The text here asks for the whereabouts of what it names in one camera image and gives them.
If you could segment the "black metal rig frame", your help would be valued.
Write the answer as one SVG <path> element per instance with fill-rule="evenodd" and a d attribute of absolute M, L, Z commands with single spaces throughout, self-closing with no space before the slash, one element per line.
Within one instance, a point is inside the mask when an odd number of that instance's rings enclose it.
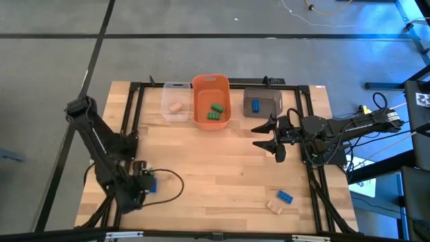
<path fill-rule="evenodd" d="M 413 23 L 412 21 L 407 17 L 406 11 L 403 9 L 400 0 L 396 0 L 394 2 L 403 22 L 404 22 L 404 30 L 409 36 L 411 37 L 412 41 L 415 44 L 415 47 L 417 49 L 417 52 L 420 54 L 421 58 L 423 59 L 424 63 L 426 65 L 430 65 L 430 58 L 427 55 L 426 48 L 421 43 L 421 39 L 418 37 L 416 32 L 413 30 Z"/>

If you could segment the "black stand base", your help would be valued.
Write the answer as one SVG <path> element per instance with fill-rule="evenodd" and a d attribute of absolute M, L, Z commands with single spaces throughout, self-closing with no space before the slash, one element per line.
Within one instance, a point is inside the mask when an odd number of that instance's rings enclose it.
<path fill-rule="evenodd" d="M 378 83 L 378 82 L 368 82 L 364 84 L 367 90 L 403 90 L 404 84 L 407 81 L 421 81 L 425 77 L 430 75 L 430 64 L 422 68 L 420 71 L 415 73 L 413 76 L 409 77 L 406 81 L 402 83 Z"/>

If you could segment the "black aluminium table frame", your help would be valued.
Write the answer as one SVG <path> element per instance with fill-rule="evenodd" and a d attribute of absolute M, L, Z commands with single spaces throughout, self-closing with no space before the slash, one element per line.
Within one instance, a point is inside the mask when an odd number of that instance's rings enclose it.
<path fill-rule="evenodd" d="M 287 158 L 253 145 L 264 134 L 251 130 L 263 123 L 243 115 L 243 86 L 230 88 L 231 118 L 222 130 L 199 129 L 193 120 L 169 122 L 161 115 L 162 85 L 114 81 L 104 121 L 114 130 L 136 130 L 136 158 L 157 172 L 157 192 L 147 207 L 122 215 L 111 206 L 104 226 L 125 231 L 317 234 L 339 228 L 316 200 L 297 146 Z M 276 197 L 283 190 L 294 199 Z M 281 214 L 267 208 L 273 200 Z"/>

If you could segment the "white paper sheet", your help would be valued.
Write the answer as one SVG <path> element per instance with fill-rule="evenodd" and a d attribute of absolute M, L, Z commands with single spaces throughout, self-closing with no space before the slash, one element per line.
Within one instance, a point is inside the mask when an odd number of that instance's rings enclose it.
<path fill-rule="evenodd" d="M 344 171 L 352 173 L 359 168 L 374 163 L 373 161 L 365 160 L 360 157 L 352 158 L 351 155 L 346 155 L 346 160 L 347 163 L 345 165 Z M 376 195 L 376 179 L 372 178 L 365 181 L 357 182 L 355 184 L 350 184 L 349 191 L 361 194 L 363 196 L 367 196 L 369 198 L 374 198 Z"/>

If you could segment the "grey plastic bin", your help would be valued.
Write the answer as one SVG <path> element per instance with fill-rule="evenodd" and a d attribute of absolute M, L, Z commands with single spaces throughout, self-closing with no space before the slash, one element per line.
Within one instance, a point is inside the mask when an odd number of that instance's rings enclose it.
<path fill-rule="evenodd" d="M 252 112 L 252 101 L 259 100 L 259 113 Z M 283 111 L 282 93 L 276 89 L 246 88 L 243 96 L 243 115 L 248 118 L 278 117 Z"/>

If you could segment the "plain black case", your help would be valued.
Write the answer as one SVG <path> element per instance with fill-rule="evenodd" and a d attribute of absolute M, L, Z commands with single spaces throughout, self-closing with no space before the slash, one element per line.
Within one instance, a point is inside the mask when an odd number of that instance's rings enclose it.
<path fill-rule="evenodd" d="M 409 239 L 430 242 L 430 171 L 402 167 L 400 172 Z"/>

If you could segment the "black diagonal bar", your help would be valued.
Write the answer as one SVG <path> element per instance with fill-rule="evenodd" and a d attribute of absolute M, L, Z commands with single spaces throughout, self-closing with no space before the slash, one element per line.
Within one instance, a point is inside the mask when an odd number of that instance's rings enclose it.
<path fill-rule="evenodd" d="M 401 167 L 414 167 L 415 153 L 413 150 L 403 152 L 385 160 L 366 165 L 347 172 L 348 184 L 356 184 L 382 175 L 399 171 Z"/>

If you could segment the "black white fiducial tag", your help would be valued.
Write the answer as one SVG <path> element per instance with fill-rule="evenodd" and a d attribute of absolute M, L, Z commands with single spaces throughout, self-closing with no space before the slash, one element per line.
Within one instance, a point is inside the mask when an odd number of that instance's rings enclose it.
<path fill-rule="evenodd" d="M 418 106 L 425 108 L 430 108 L 430 94 L 426 93 L 416 93 L 415 101 Z"/>

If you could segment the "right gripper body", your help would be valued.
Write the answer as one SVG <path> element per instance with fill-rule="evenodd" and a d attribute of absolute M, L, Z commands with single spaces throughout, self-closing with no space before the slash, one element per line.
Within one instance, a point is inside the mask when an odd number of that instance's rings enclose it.
<path fill-rule="evenodd" d="M 273 135 L 274 139 L 277 142 L 277 152 L 275 154 L 275 160 L 277 163 L 281 163 L 286 158 L 286 148 L 285 144 L 291 144 L 294 145 L 296 143 L 300 144 L 302 143 L 302 138 L 300 136 L 300 133 L 298 132 L 297 128 L 294 128 L 294 131 L 287 134 L 286 136 L 281 133 L 279 130 L 279 122 L 278 118 L 276 119 L 276 127 L 273 129 Z"/>

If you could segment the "black crossbar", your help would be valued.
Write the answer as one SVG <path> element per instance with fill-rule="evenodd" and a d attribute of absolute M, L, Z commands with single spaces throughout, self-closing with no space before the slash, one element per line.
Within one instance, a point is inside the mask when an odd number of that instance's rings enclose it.
<path fill-rule="evenodd" d="M 17 233 L 0 235 L 0 242 L 89 242 L 105 239 L 107 232 L 121 231 L 115 227 L 78 228 L 59 231 L 42 231 L 32 233 Z M 292 242 L 288 233 L 223 233 L 223 232 L 180 232 L 180 231 L 143 231 L 142 237 L 172 237 L 208 239 L 210 241 L 225 241 L 228 239 L 267 239 Z M 345 234 L 322 232 L 313 236 L 330 237 L 331 242 L 418 242 L 384 237 L 371 237 L 360 234 Z"/>

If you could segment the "black case with tag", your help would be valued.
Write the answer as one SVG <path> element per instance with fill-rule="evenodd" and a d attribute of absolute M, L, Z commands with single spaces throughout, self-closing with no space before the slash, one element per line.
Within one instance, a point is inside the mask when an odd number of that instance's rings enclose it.
<path fill-rule="evenodd" d="M 420 126 L 430 124 L 430 108 L 418 106 L 415 101 L 421 81 L 407 81 L 404 84 L 410 128 L 414 132 Z M 416 133 L 412 136 L 415 163 L 420 169 L 430 171 L 430 131 L 429 136 Z"/>

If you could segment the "orange plastic bin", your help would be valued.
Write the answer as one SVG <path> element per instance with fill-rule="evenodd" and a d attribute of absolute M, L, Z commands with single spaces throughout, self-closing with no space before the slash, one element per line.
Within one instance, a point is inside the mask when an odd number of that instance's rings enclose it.
<path fill-rule="evenodd" d="M 224 75 L 198 75 L 192 80 L 193 119 L 202 130 L 224 129 L 231 118 L 230 86 Z M 219 119 L 208 118 L 212 104 L 219 105 L 222 112 Z"/>

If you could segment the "silver metal bracket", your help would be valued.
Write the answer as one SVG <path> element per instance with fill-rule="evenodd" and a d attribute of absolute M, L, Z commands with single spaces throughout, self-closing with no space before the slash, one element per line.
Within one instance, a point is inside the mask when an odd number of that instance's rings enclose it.
<path fill-rule="evenodd" d="M 292 242 L 331 242 L 331 238 L 313 235 L 292 235 Z"/>
<path fill-rule="evenodd" d="M 116 231 L 116 232 L 107 232 L 105 234 L 105 239 L 133 238 L 133 237 L 142 237 L 143 235 L 144 235 L 143 231 Z"/>

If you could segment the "clear plastic bin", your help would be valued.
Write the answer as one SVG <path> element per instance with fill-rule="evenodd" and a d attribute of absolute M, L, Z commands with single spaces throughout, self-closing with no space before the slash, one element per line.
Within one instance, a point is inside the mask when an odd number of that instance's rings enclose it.
<path fill-rule="evenodd" d="M 161 100 L 161 114 L 167 121 L 186 121 L 189 119 L 189 107 L 191 99 L 191 84 L 168 82 L 163 86 Z M 174 103 L 182 103 L 182 111 L 176 114 L 169 113 L 169 106 Z"/>

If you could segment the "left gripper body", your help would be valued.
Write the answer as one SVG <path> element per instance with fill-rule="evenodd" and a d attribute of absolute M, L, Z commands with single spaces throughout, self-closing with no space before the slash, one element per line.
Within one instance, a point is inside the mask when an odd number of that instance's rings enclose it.
<path fill-rule="evenodd" d="M 132 170 L 132 202 L 133 205 L 143 205 L 146 195 L 153 186 L 155 175 L 145 169 Z"/>

